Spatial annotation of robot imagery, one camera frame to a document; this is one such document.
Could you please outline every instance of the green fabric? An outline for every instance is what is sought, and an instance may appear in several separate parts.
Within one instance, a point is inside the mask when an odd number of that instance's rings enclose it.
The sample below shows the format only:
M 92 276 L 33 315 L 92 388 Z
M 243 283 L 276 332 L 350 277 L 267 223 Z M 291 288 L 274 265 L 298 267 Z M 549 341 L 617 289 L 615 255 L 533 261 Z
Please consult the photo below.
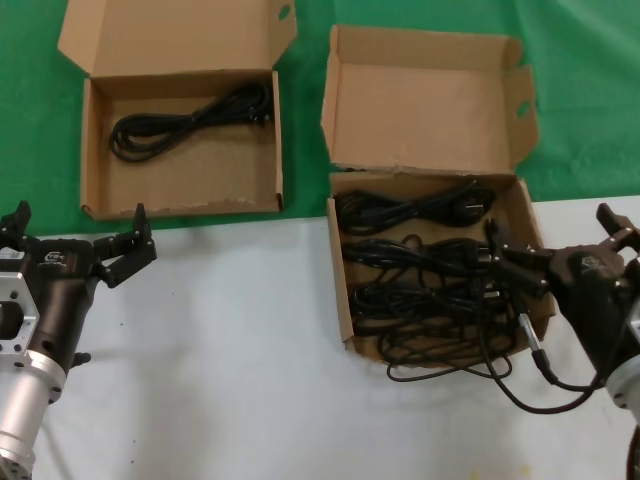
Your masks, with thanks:
M 56 49 L 66 0 L 0 0 L 0 213 L 31 232 L 120 229 L 78 208 L 84 74 Z M 154 221 L 156 228 L 324 214 L 319 125 L 333 23 L 507 33 L 534 66 L 542 139 L 518 173 L 535 200 L 640 194 L 640 3 L 629 0 L 298 0 L 281 72 L 285 212 Z

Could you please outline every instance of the black power cord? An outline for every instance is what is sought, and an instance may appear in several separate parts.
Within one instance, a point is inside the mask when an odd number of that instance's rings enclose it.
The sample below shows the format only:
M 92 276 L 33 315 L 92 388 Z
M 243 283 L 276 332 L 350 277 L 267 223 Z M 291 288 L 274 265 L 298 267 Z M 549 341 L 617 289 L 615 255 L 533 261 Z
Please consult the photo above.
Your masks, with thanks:
M 489 355 L 505 361 L 507 370 L 500 374 L 501 378 L 511 373 L 507 353 L 516 341 L 516 306 L 506 291 L 484 283 L 489 264 L 479 259 L 485 256 L 485 250 L 484 243 L 464 238 L 424 245 L 418 235 L 408 235 L 401 243 L 366 239 L 343 245 L 346 261 L 381 270 L 374 281 L 351 289 L 349 307 L 354 334 L 377 337 L 378 352 L 389 365 L 390 379 L 426 380 L 459 370 L 492 378 L 470 368 L 482 362 L 473 331 L 479 296 L 486 297 L 481 315 L 489 338 Z M 418 269 L 417 283 L 403 279 L 412 267 Z M 426 285 L 427 271 L 439 275 L 439 287 Z M 449 277 L 457 279 L 448 281 Z M 433 364 L 451 368 L 409 378 L 392 373 L 398 366 Z
M 423 218 L 448 227 L 468 227 L 482 219 L 495 198 L 491 189 L 473 181 L 418 200 L 353 190 L 336 195 L 335 201 L 340 229 L 351 235 L 367 236 L 411 218 Z
M 249 83 L 190 115 L 140 113 L 120 119 L 109 146 L 118 158 L 140 163 L 172 148 L 196 130 L 231 124 L 264 124 L 273 118 L 273 92 L 266 83 Z M 137 139 L 160 137 L 152 141 Z
M 515 346 L 517 324 L 502 292 L 491 288 L 481 292 L 480 287 L 477 279 L 437 289 L 402 279 L 360 284 L 349 295 L 354 334 L 377 337 L 378 352 L 388 363 L 387 375 L 397 382 L 426 380 L 459 370 L 492 378 L 470 368 L 483 358 L 473 328 L 476 297 L 482 295 L 487 297 L 482 316 L 489 355 L 506 362 L 506 372 L 499 375 L 504 378 L 512 370 L 506 355 Z M 433 364 L 451 368 L 409 378 L 392 374 L 398 366 Z
M 482 309 L 482 301 L 483 301 L 482 298 L 478 299 L 478 311 L 481 311 Z M 487 369 L 489 369 L 491 377 L 496 382 L 498 387 L 500 387 L 500 390 L 502 390 L 503 393 L 509 398 L 509 400 L 511 400 L 517 407 L 519 407 L 520 409 L 526 412 L 537 414 L 537 415 L 555 415 L 558 413 L 568 412 L 570 410 L 573 410 L 579 407 L 584 402 L 586 402 L 589 398 L 591 398 L 594 392 L 601 387 L 602 381 L 605 375 L 611 371 L 611 367 L 613 366 L 613 363 L 615 361 L 616 354 L 618 352 L 618 349 L 622 345 L 622 342 L 625 338 L 625 333 L 627 330 L 627 322 L 625 319 L 622 319 L 620 321 L 620 333 L 618 335 L 618 338 L 614 342 L 614 347 L 611 349 L 611 354 L 609 356 L 609 359 L 604 364 L 604 366 L 596 372 L 589 386 L 584 391 L 582 391 L 582 394 L 578 398 L 576 398 L 572 402 L 569 402 L 565 405 L 561 405 L 558 407 L 538 408 L 538 407 L 532 407 L 524 403 L 522 400 L 516 397 L 513 394 L 513 392 L 511 392 L 511 390 L 509 390 L 509 388 L 504 384 L 504 382 L 502 381 L 502 378 L 500 378 L 500 376 L 498 375 L 498 372 L 496 371 L 496 369 L 493 367 L 491 363 L 491 351 L 487 347 L 487 342 L 484 334 L 484 327 L 482 325 L 482 319 L 480 315 L 476 317 L 476 321 L 477 321 L 478 343 L 480 345 L 482 357 L 487 365 Z
M 466 277 L 486 275 L 491 264 L 487 244 L 471 238 L 452 238 L 424 245 L 415 234 L 402 242 L 368 238 L 343 243 L 342 258 L 372 268 L 429 270 L 443 276 Z

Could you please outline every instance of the cardboard box flap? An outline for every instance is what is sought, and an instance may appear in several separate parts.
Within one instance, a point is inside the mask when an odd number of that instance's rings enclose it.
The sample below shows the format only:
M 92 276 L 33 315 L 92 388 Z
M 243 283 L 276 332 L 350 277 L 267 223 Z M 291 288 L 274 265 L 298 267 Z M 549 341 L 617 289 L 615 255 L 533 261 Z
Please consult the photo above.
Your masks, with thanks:
M 87 73 L 93 71 L 108 0 L 69 0 L 58 49 Z
M 295 35 L 293 0 L 69 0 L 59 48 L 94 77 L 270 70 Z
M 336 26 L 330 47 L 322 128 L 335 164 L 506 173 L 538 141 L 516 39 Z

